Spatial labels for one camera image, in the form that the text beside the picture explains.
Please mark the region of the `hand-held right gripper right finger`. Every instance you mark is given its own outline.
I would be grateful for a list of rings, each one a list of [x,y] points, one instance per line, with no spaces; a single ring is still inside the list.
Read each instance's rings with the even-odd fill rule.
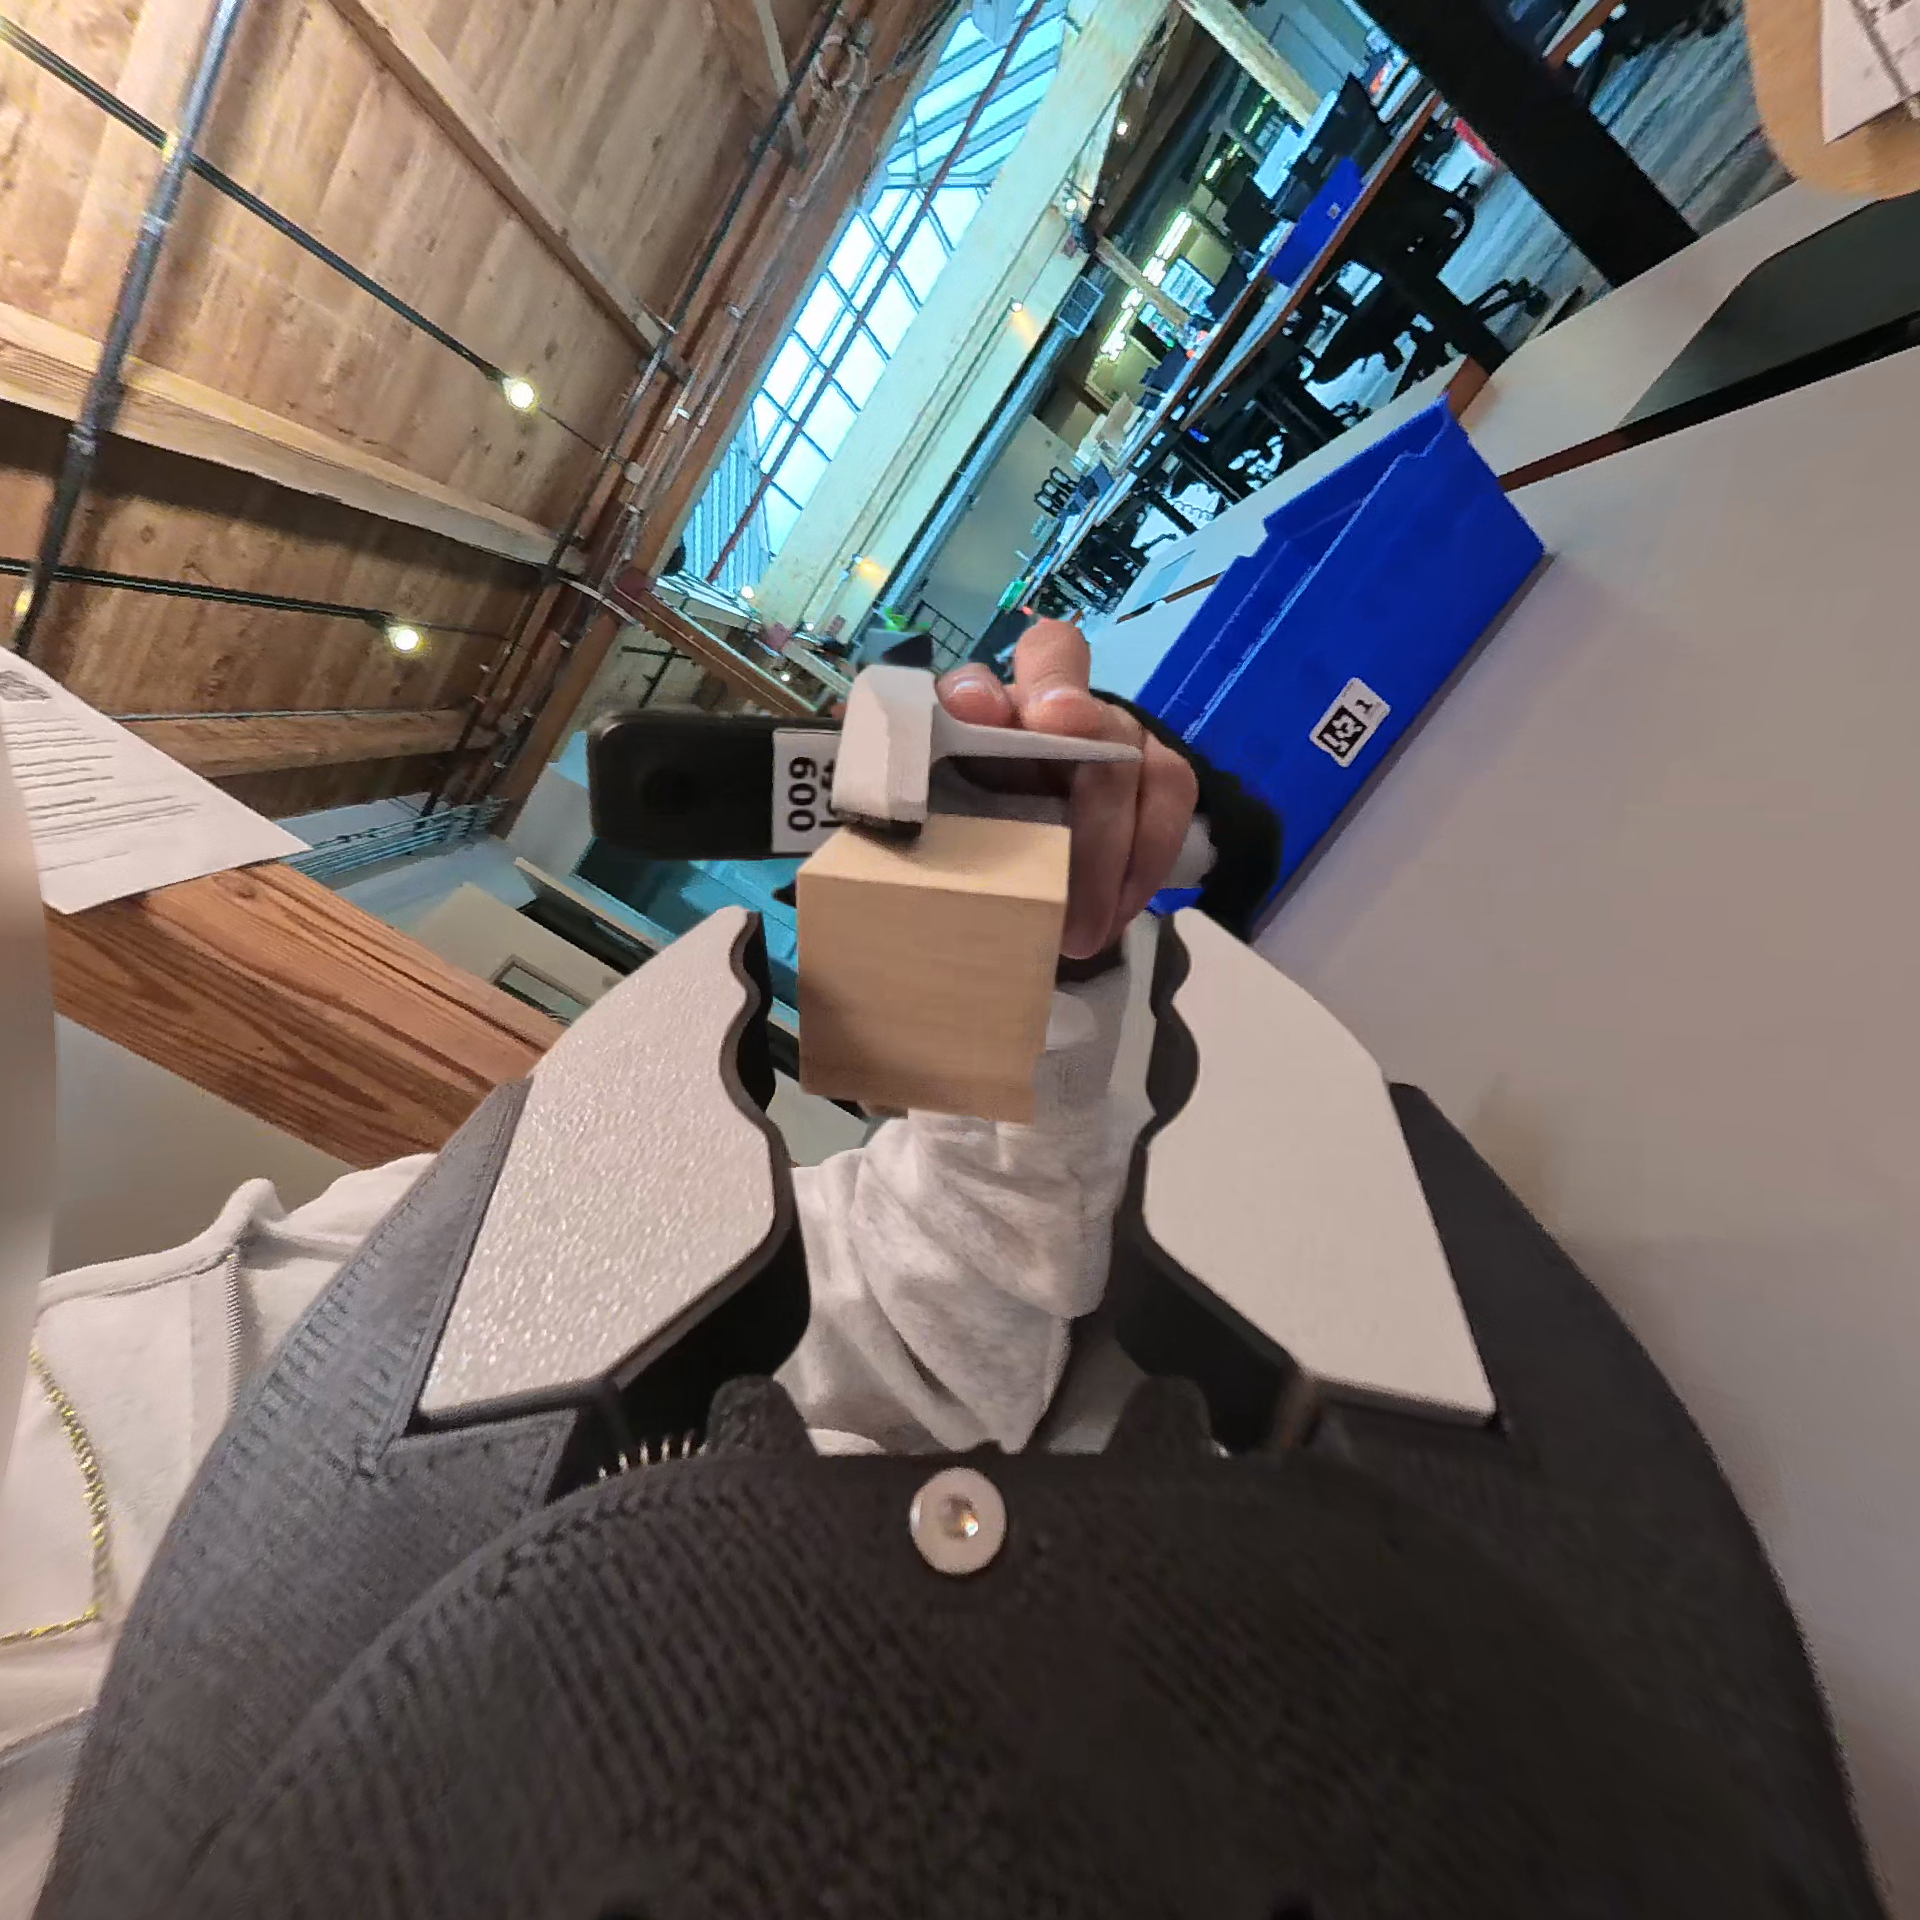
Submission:
[[[1204,914],[1163,922],[1112,1328],[1228,1454],[1331,1409],[1480,1428],[1498,1396],[1376,1059]]]

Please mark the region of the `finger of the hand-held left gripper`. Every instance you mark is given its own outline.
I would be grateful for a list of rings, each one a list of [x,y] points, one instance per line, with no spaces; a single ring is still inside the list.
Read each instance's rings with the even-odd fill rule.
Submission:
[[[855,678],[831,761],[831,815],[842,826],[923,827],[936,707],[928,668],[875,663]]]

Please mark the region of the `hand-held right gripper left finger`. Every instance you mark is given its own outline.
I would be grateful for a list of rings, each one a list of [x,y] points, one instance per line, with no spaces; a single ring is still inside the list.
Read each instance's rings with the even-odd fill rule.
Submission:
[[[471,1427],[626,1394],[695,1427],[810,1322],[794,1164],[767,1107],[762,916],[724,907],[534,1067],[416,1415]]]

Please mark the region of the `wooden cube with blue face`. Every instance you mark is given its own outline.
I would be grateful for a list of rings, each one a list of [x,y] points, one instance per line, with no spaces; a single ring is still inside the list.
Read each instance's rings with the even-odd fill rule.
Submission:
[[[1069,887],[1058,823],[842,827],[798,872],[800,1087],[877,1114],[1030,1123]]]

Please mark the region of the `blue plastic bin white tag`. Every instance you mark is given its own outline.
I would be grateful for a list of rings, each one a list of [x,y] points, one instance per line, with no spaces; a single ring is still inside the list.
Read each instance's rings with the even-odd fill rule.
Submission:
[[[1184,745],[1216,850],[1156,910],[1250,939],[1543,563],[1447,401],[1267,514],[1124,699]]]

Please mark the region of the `person's left forearm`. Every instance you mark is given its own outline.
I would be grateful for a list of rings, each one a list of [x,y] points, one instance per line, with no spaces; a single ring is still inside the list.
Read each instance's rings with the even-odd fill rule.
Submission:
[[[1022,1452],[1101,1307],[1142,1095],[1135,936],[1055,991],[1028,1123],[912,1112],[794,1172],[810,1322],[779,1371],[826,1456]]]

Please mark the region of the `person's left hand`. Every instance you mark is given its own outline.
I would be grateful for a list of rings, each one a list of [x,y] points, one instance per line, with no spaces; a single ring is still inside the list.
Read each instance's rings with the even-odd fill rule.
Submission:
[[[934,688],[957,724],[1109,740],[1134,752],[1124,761],[949,760],[939,768],[941,799],[966,815],[1069,830],[1063,970],[1092,971],[1180,862],[1197,808],[1194,768],[1141,718],[1092,692],[1087,641],[1060,620],[1023,632],[1008,681],[968,663]]]

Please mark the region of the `wooden ceiling beam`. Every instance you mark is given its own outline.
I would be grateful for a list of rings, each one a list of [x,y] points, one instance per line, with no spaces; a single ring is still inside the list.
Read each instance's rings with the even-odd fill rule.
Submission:
[[[354,1169],[430,1154],[560,1024],[286,865],[45,912],[54,1009]]]

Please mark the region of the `large skylight window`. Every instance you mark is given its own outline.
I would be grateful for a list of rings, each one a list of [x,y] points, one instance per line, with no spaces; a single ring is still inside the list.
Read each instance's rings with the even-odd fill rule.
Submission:
[[[663,575],[752,598],[931,302],[1072,35],[1068,2],[966,6],[782,336]]]

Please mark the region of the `white printed paper sheet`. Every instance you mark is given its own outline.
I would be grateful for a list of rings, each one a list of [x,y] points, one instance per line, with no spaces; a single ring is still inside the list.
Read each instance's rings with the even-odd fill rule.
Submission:
[[[61,916],[308,854],[16,654],[3,663],[3,724],[38,897]]]

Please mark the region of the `office desks and chairs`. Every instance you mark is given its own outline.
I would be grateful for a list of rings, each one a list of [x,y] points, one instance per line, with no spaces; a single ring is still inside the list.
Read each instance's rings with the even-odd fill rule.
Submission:
[[[1134,490],[1112,510],[1117,522],[1147,510],[1180,522],[1187,484],[1232,505],[1362,420],[1362,402],[1333,396],[1356,368],[1378,362],[1405,394],[1479,346],[1494,347],[1501,314],[1546,311],[1532,279],[1500,279],[1474,299],[1445,286],[1443,268],[1471,233],[1480,187],[1447,187],[1435,168],[1451,148],[1469,148],[1474,134],[1440,105],[1413,118],[1419,142],[1399,161],[1389,158],[1399,134],[1310,136],[1310,158],[1291,174],[1314,196],[1262,265],[1272,299],[1232,321],[1253,295],[1246,279],[1228,279],[1212,305],[1221,327],[1207,343],[1163,352],[1131,420],[1112,439],[1095,432],[1090,466],[1046,470],[1023,508],[1026,547],[989,553],[972,594],[1004,598],[1032,578],[1052,539],[1124,475]]]

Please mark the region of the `grey metal pipe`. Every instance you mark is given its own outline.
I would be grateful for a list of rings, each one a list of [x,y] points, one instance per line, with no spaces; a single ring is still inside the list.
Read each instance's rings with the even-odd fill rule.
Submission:
[[[213,6],[198,60],[175,113],[175,123],[160,145],[160,171],[134,228],[134,242],[118,279],[98,363],[87,383],[80,415],[66,430],[64,455],[54,474],[54,492],[40,523],[36,556],[16,604],[11,647],[23,659],[32,654],[45,599],[58,584],[70,522],[88,484],[98,454],[110,439],[120,412],[127,358],[152,292],[160,259],[186,190],[186,177],[197,158],[200,134],[245,12],[245,2]]]

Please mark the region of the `instruction sheet on stand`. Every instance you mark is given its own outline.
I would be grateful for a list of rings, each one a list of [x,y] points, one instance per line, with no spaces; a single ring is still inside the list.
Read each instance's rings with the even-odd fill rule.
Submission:
[[[1822,6],[1747,2],[1744,39],[1767,145],[1797,183],[1872,202],[1918,190],[1918,128],[1904,107],[1826,139]]]

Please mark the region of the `printed instruction sheet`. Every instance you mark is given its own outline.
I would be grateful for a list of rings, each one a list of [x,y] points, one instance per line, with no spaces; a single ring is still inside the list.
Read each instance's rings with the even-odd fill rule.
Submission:
[[[1822,2],[1816,75],[1826,145],[1887,120],[1915,128],[1918,2]]]

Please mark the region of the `black steel post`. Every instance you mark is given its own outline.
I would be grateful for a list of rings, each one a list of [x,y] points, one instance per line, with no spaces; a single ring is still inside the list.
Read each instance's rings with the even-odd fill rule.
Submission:
[[[1588,265],[1622,286],[1690,249],[1693,227],[1492,2],[1360,12],[1484,139]]]

